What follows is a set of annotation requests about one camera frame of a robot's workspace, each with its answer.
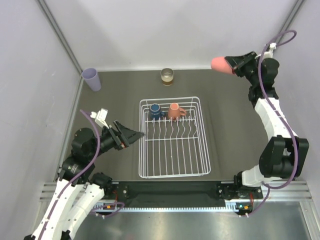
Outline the pink plastic tumbler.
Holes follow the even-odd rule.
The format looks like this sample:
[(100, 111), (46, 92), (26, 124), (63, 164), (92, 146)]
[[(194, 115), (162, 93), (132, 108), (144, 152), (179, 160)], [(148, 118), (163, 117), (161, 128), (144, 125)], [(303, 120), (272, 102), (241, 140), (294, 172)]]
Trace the pink plastic tumbler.
[(217, 72), (229, 74), (228, 73), (229, 67), (228, 67), (227, 62), (225, 61), (223, 56), (214, 57), (211, 60), (210, 66), (213, 70), (215, 70)]

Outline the dark blue ceramic mug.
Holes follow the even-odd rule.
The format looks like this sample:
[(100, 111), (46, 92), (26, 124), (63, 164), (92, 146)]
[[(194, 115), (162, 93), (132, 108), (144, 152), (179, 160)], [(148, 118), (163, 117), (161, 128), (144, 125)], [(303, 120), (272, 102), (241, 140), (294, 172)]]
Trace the dark blue ceramic mug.
[(149, 118), (151, 120), (158, 121), (161, 118), (164, 118), (166, 113), (162, 111), (162, 108), (159, 104), (154, 103), (149, 107)]

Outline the terracotta ceramic mug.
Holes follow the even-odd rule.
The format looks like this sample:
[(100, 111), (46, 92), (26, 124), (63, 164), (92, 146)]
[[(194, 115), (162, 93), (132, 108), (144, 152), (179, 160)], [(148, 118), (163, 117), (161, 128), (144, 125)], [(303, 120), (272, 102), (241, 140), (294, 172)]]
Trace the terracotta ceramic mug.
[(180, 105), (176, 102), (171, 103), (168, 108), (168, 118), (176, 121), (180, 117), (185, 117), (187, 115), (187, 111), (180, 107)]

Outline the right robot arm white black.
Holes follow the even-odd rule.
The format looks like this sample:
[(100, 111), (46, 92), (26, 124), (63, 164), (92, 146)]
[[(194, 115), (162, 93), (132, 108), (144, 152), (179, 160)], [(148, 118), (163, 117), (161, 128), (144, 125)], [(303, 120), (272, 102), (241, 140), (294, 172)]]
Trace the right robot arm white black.
[(273, 86), (280, 66), (277, 60), (270, 57), (261, 60), (254, 51), (242, 56), (226, 56), (224, 59), (233, 74), (250, 82), (248, 99), (259, 115), (268, 138), (258, 165), (234, 177), (237, 183), (233, 185), (233, 192), (243, 199), (252, 192), (252, 188), (289, 179), (292, 174), (299, 177), (309, 142), (292, 130), (280, 108), (279, 97)]

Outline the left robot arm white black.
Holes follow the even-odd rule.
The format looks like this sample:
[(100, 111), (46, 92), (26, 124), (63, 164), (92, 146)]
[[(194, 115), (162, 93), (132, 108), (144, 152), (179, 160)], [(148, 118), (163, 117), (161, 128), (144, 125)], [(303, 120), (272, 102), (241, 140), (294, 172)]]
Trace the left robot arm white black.
[(113, 123), (103, 126), (101, 133), (96, 126), (76, 131), (49, 206), (26, 240), (72, 240), (96, 203), (113, 194), (112, 178), (93, 173), (97, 157), (111, 149), (123, 150), (145, 135), (117, 120)]

